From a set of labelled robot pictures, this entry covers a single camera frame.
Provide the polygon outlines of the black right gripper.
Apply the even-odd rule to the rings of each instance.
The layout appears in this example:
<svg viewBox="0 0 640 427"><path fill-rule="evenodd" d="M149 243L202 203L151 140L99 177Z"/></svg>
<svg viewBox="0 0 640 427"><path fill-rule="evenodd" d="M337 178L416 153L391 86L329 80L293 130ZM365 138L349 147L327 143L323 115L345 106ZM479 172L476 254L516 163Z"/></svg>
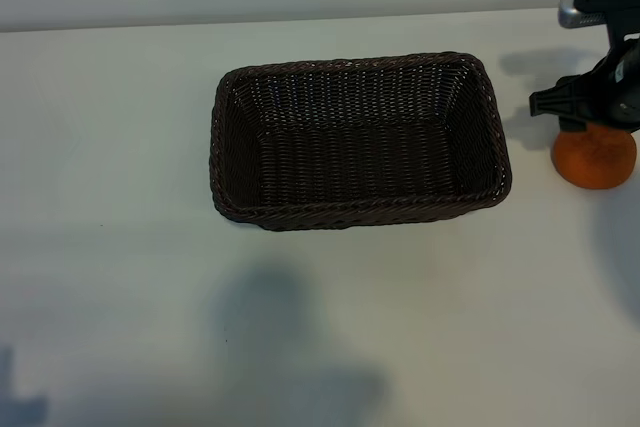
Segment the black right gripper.
<svg viewBox="0 0 640 427"><path fill-rule="evenodd" d="M639 130L639 39L610 42L606 56L580 77L562 77L529 96L532 117L552 115L561 131L586 131L590 122L633 133Z"/></svg>

